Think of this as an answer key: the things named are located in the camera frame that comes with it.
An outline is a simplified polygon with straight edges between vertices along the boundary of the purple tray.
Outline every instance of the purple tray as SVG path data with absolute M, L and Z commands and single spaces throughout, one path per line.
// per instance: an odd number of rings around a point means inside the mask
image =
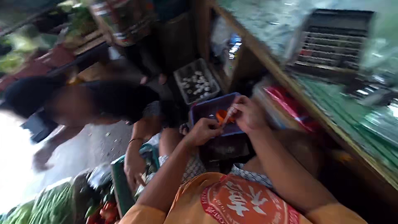
M 240 93 L 233 92 L 192 106 L 189 112 L 192 126 L 194 126 L 201 118 L 217 119 L 216 112 L 218 110 L 227 110 L 236 96 L 240 96 Z M 238 127 L 238 125 L 232 123 L 225 126 L 224 133 L 221 136 L 230 136 L 242 133 L 244 132 Z

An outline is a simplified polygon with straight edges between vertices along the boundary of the black hair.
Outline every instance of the black hair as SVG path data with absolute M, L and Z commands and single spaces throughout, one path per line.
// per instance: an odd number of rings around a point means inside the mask
M 53 97 L 55 91 L 65 86 L 65 81 L 52 77 L 20 79 L 4 91 L 4 108 L 11 109 L 24 118 L 30 117 Z

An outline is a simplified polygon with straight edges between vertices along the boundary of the ground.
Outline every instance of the ground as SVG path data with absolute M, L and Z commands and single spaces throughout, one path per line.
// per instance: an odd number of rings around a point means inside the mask
M 141 78 L 134 67 L 112 76 L 110 78 L 134 82 L 139 82 Z M 159 85 L 157 79 L 153 79 L 147 85 L 159 92 L 161 98 L 173 98 L 167 84 Z M 43 143 L 32 145 L 30 133 L 20 128 L 20 123 L 9 114 L 0 114 L 0 124 L 0 148 L 3 149 L 0 152 L 0 170 L 4 180 L 7 180 L 1 181 L 0 191 L 8 192 L 3 198 L 8 203 L 0 206 L 0 213 L 29 199 L 50 184 L 124 155 L 133 128 L 124 121 L 112 125 L 86 125 L 76 137 L 55 150 L 49 161 L 54 165 L 50 170 L 34 173 L 31 170 L 32 155 Z

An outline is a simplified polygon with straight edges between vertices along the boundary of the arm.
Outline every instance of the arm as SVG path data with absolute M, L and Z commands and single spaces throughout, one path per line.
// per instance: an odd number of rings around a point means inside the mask
M 333 195 L 283 148 L 267 126 L 260 109 L 247 97 L 236 99 L 236 121 L 248 134 L 267 176 L 280 196 L 309 212 L 335 203 Z
M 137 204 L 168 212 L 181 184 L 190 150 L 196 146 L 203 145 L 210 138 L 221 133 L 222 129 L 218 126 L 216 120 L 200 119 L 188 135 L 181 140 L 169 159 L 145 187 Z
M 63 126 L 53 137 L 51 137 L 43 148 L 33 155 L 33 167 L 37 171 L 48 170 L 50 167 L 46 164 L 52 156 L 54 150 L 62 143 L 73 138 L 84 128 L 82 127 L 67 127 Z
M 145 186 L 145 182 L 141 176 L 145 172 L 146 163 L 139 153 L 142 142 L 144 139 L 150 139 L 159 133 L 160 129 L 159 116 L 141 118 L 134 123 L 131 135 L 132 141 L 130 141 L 127 147 L 124 162 L 124 172 L 132 192 L 135 192 L 140 184 Z

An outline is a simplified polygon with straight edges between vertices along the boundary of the bracelet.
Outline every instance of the bracelet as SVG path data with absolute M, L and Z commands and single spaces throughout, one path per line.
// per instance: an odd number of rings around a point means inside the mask
M 131 142 L 134 141 L 134 140 L 138 140 L 138 139 L 140 139 L 141 141 L 144 140 L 143 138 L 133 138 L 132 140 L 129 141 L 129 143 L 131 143 Z

